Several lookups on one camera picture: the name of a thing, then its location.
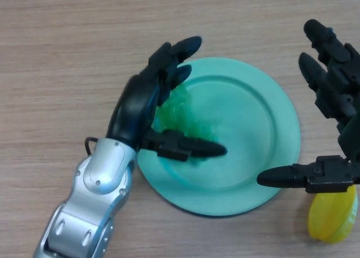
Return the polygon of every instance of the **green plate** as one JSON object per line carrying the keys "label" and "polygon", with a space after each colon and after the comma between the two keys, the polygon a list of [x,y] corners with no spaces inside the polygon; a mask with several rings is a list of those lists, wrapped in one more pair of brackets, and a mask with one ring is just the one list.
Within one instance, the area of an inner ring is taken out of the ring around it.
{"label": "green plate", "polygon": [[297,162],[300,127],[282,88],[267,74],[228,58],[189,61],[185,81],[194,110],[219,122],[223,157],[179,162],[141,150],[138,163],[152,187],[170,203],[193,213],[229,216],[252,210],[279,189],[257,184],[266,169]]}

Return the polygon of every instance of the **yellow fruit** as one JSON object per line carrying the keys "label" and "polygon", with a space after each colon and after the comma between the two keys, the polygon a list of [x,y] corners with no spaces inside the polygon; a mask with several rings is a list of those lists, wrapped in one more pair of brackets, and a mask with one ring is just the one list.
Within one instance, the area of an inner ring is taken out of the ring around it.
{"label": "yellow fruit", "polygon": [[345,193],[319,193],[308,216],[308,231],[312,238],[338,243],[350,234],[356,219],[358,198],[356,186]]}

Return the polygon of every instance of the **black cable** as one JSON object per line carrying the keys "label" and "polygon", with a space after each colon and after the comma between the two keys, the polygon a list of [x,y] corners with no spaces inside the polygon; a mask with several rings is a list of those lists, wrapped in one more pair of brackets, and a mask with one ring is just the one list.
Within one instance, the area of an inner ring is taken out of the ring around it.
{"label": "black cable", "polygon": [[97,142],[98,141],[98,138],[95,138],[95,137],[87,137],[85,139],[85,150],[86,150],[86,153],[88,154],[88,156],[90,156],[92,153],[91,153],[91,150],[90,150],[90,146],[89,146],[89,142]]}

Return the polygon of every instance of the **wooden table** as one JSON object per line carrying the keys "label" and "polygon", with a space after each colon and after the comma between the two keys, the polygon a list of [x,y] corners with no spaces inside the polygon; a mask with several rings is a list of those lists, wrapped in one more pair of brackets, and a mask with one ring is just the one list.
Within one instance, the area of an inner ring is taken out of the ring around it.
{"label": "wooden table", "polygon": [[[194,58],[232,57],[267,72],[301,123],[301,157],[341,153],[334,120],[298,68],[315,55],[311,18],[360,49],[360,0],[0,0],[0,258],[29,258],[128,78],[165,41],[199,34]],[[312,196],[281,192],[249,214],[207,219],[167,204],[135,172],[107,258],[358,257],[360,222],[339,245],[309,239]]]}

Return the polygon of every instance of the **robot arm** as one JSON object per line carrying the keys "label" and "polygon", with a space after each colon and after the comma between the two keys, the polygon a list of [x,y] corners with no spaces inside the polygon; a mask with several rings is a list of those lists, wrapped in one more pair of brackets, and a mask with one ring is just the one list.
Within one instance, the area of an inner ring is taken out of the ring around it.
{"label": "robot arm", "polygon": [[272,168],[260,173],[257,181],[268,187],[305,188],[309,193],[346,192],[360,184],[360,55],[316,20],[307,21],[304,31],[327,72],[306,53],[300,55],[299,67],[316,93],[316,106],[327,119],[337,121],[338,142],[346,158],[320,156],[309,165]]}
{"label": "robot arm", "polygon": [[[53,212],[34,258],[102,258],[114,230],[114,217],[126,203],[141,149],[158,156],[186,161],[190,156],[226,154],[220,144],[185,137],[181,132],[154,131],[155,109],[170,91],[190,74],[178,67],[200,47],[201,38],[185,39],[174,46],[163,44],[148,66],[130,78],[112,114],[105,138],[87,138],[88,153],[76,167],[69,197]],[[94,153],[88,146],[95,141]]]}

